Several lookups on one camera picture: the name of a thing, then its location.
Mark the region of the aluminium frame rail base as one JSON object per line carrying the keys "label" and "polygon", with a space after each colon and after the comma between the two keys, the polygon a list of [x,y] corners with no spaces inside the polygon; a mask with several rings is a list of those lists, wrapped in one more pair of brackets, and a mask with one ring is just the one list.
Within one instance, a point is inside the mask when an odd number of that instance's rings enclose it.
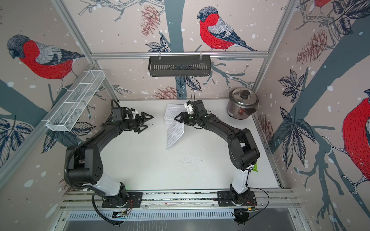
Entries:
{"label": "aluminium frame rail base", "polygon": [[[211,209],[219,208],[219,189],[210,190],[146,190],[140,199],[135,198],[135,210],[165,209]],[[291,189],[252,189],[255,207],[262,208],[300,208],[297,197]],[[69,192],[64,198],[60,209],[92,210],[91,191]]]}

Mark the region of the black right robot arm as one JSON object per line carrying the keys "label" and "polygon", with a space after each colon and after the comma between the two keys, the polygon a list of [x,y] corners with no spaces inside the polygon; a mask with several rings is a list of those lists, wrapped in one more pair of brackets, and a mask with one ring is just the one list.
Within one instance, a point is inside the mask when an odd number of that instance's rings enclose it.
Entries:
{"label": "black right robot arm", "polygon": [[216,115],[208,113],[202,100],[184,103],[185,112],[178,114],[174,120],[197,129],[213,132],[227,142],[229,157],[234,165],[235,173],[230,185],[229,198],[220,199],[226,205],[228,202],[236,206],[256,206],[254,192],[248,185],[250,173],[260,157],[260,152],[249,129],[234,128]]}

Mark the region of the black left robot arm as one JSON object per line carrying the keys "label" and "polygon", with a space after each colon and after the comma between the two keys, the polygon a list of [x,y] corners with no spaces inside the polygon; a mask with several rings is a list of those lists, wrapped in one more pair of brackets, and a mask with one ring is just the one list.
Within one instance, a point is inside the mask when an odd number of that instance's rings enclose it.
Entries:
{"label": "black left robot arm", "polygon": [[101,151],[124,131],[140,134],[153,116],[133,108],[114,107],[102,129],[79,145],[66,150],[64,180],[76,190],[88,189],[101,196],[103,208],[139,208],[143,194],[127,192],[125,185],[104,172]]}

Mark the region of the steel rice cooker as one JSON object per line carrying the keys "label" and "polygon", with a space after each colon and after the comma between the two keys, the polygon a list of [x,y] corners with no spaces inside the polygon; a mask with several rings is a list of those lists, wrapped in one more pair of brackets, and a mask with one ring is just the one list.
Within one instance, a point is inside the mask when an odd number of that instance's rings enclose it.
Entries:
{"label": "steel rice cooker", "polygon": [[259,99],[253,91],[247,88],[234,88],[229,92],[226,111],[230,117],[244,120],[257,111],[258,104]]}

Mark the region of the white keyboard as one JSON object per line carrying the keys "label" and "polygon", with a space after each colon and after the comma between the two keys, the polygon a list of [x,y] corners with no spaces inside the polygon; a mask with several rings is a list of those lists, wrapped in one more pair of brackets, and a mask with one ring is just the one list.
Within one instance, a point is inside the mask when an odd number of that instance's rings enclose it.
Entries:
{"label": "white keyboard", "polygon": [[176,116],[178,116],[181,112],[186,112],[186,108],[184,105],[180,104],[167,104],[164,120],[171,121],[174,120]]}
{"label": "white keyboard", "polygon": [[185,125],[175,121],[167,130],[166,150],[169,150],[184,134]]}

